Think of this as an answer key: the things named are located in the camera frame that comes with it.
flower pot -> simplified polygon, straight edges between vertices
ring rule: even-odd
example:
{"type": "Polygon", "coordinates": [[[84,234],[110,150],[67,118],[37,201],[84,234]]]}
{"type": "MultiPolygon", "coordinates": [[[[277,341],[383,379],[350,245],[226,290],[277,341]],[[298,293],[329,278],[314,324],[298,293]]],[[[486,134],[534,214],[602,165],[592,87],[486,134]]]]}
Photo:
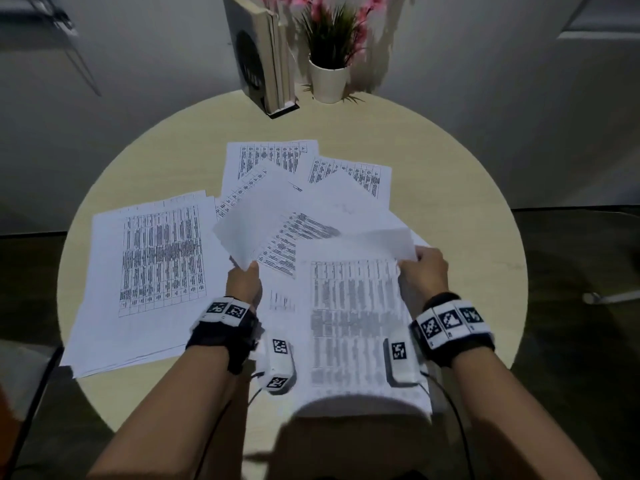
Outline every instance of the flower pot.
{"type": "Polygon", "coordinates": [[[349,68],[323,69],[309,59],[309,73],[314,97],[326,104],[332,104],[342,99],[344,87],[349,78],[349,68]]]}

book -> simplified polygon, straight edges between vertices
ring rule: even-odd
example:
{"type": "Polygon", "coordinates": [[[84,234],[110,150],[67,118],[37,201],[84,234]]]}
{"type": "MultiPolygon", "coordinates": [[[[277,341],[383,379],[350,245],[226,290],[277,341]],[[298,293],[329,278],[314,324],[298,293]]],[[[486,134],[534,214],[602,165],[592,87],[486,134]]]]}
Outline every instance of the book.
{"type": "Polygon", "coordinates": [[[223,0],[244,93],[268,115],[295,105],[286,26],[250,0],[223,0]]]}

wooden tabletop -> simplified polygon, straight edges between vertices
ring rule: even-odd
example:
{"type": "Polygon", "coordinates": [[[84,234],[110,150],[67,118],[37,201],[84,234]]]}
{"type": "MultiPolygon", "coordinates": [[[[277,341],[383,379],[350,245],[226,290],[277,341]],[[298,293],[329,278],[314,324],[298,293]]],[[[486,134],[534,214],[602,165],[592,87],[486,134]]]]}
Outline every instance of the wooden tabletop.
{"type": "MultiPolygon", "coordinates": [[[[393,168],[391,211],[443,251],[450,288],[475,304],[495,334],[497,354],[511,366],[524,330],[527,266],[500,190],[478,160],[434,123],[377,96],[355,96],[324,105],[300,89],[300,109],[270,120],[235,91],[175,113],[126,147],[89,190],[68,232],[58,274],[63,341],[83,298],[92,215],[201,189],[219,195],[229,141],[316,139],[323,156],[393,168]]],[[[174,361],[98,374],[79,384],[115,430],[174,361]]],[[[252,452],[272,449],[281,425],[276,409],[267,394],[251,406],[245,463],[252,452]]],[[[258,463],[243,466],[245,477],[264,476],[258,463]]]]}

forearm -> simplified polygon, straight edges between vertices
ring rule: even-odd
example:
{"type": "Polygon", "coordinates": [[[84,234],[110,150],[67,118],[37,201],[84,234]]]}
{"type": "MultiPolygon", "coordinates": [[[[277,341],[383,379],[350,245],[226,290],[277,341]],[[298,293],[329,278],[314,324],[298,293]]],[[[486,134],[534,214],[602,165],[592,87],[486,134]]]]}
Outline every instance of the forearm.
{"type": "Polygon", "coordinates": [[[125,421],[89,477],[190,478],[236,378],[224,347],[189,347],[125,421]]]}
{"type": "Polygon", "coordinates": [[[476,434],[507,478],[597,479],[595,469],[498,357],[481,347],[452,368],[476,434]]]}

person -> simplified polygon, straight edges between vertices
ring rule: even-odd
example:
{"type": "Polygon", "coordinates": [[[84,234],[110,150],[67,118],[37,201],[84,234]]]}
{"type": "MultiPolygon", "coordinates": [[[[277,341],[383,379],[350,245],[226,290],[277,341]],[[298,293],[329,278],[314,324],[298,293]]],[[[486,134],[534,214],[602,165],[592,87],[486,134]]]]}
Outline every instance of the person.
{"type": "MultiPolygon", "coordinates": [[[[416,252],[418,261],[401,261],[399,266],[425,303],[457,298],[449,290],[449,265],[442,253],[420,246],[416,252]]],[[[227,296],[252,304],[260,290],[258,263],[253,262],[246,272],[237,267],[229,272],[227,296]]],[[[474,435],[496,473],[518,479],[599,478],[571,439],[494,354],[492,343],[470,341],[463,346],[456,343],[450,347],[450,356],[440,360],[453,370],[474,435]]],[[[193,478],[212,428],[236,387],[238,366],[241,369],[248,355],[240,342],[234,346],[197,342],[187,346],[124,422],[89,478],[193,478]],[[238,348],[243,349],[240,356],[238,348]]]]}

